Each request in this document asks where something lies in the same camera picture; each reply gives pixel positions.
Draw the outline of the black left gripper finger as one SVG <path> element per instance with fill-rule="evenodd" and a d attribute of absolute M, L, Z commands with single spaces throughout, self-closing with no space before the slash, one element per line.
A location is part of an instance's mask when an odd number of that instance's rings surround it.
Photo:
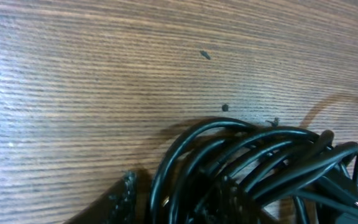
<path fill-rule="evenodd" d="M 137 176 L 133 171 L 65 224 L 130 224 L 135 222 Z"/>

